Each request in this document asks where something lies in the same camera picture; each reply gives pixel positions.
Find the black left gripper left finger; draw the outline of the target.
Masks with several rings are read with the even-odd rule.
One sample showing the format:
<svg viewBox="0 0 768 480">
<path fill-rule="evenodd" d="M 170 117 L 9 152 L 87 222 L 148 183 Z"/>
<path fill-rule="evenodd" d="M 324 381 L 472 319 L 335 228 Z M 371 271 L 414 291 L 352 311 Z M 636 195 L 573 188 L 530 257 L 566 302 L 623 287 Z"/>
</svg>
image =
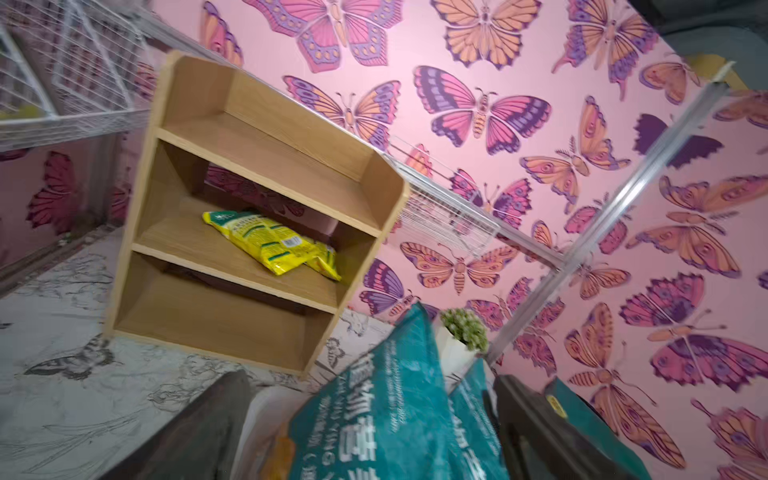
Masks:
<svg viewBox="0 0 768 480">
<path fill-rule="evenodd" d="M 251 401 L 243 371 L 222 375 L 104 479 L 228 479 Z"/>
</svg>

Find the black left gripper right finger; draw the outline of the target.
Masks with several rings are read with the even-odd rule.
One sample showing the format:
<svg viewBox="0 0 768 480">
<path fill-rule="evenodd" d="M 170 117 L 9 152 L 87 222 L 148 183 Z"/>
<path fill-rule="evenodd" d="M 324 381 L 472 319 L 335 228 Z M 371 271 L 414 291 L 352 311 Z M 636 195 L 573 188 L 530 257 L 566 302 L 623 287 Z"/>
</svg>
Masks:
<svg viewBox="0 0 768 480">
<path fill-rule="evenodd" d="M 531 479 L 523 447 L 530 447 L 556 479 L 631 479 L 633 476 L 602 453 L 562 416 L 546 398 L 511 375 L 494 380 L 498 434 L 510 472 Z"/>
</svg>

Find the teal yellow fertilizer bag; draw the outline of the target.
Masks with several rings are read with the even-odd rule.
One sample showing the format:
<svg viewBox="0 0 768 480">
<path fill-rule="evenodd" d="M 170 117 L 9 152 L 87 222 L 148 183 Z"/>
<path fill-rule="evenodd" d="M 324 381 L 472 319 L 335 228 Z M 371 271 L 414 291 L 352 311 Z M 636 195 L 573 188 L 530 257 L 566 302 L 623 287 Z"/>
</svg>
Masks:
<svg viewBox="0 0 768 480">
<path fill-rule="evenodd" d="M 546 385 L 543 395 L 561 418 L 633 479 L 651 478 L 642 460 L 614 435 L 593 407 L 559 378 L 555 377 Z"/>
</svg>

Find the teal orange fertilizer bag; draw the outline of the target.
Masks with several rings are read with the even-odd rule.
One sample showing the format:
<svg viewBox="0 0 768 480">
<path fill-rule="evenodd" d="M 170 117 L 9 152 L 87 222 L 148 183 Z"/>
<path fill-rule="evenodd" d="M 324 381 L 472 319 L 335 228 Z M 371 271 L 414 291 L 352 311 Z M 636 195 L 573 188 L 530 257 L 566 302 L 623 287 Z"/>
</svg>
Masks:
<svg viewBox="0 0 768 480">
<path fill-rule="evenodd" d="M 507 479 L 485 364 L 445 389 L 427 311 L 414 305 L 278 433 L 260 479 Z"/>
</svg>

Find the yellow fertilizer packet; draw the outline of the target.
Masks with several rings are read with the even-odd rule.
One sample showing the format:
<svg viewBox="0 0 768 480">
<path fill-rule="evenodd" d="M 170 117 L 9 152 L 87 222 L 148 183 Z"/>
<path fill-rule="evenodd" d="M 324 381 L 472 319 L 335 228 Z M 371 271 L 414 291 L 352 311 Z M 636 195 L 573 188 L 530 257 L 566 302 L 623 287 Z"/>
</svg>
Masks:
<svg viewBox="0 0 768 480">
<path fill-rule="evenodd" d="M 209 211 L 203 221 L 276 276 L 304 265 L 340 282 L 337 252 L 269 217 L 251 212 Z"/>
</svg>

